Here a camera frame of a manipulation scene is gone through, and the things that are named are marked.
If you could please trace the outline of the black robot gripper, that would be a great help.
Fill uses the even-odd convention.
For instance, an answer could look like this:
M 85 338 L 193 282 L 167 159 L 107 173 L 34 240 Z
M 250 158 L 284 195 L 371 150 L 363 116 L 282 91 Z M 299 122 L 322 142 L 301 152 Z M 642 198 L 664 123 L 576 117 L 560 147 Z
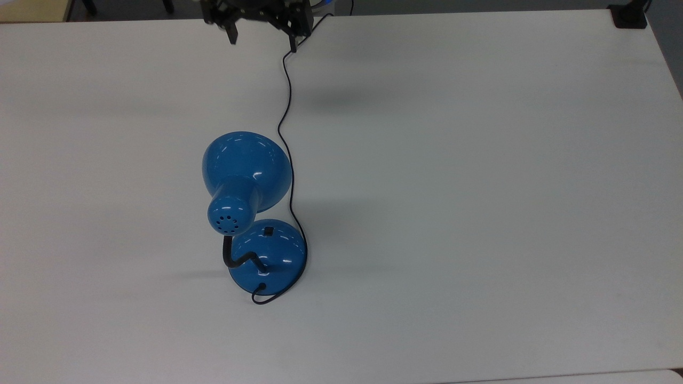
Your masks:
M 224 30 L 236 45 L 239 20 L 265 22 L 288 35 L 290 53 L 297 53 L 298 38 L 312 34 L 314 17 L 307 1 L 202 1 L 205 23 Z

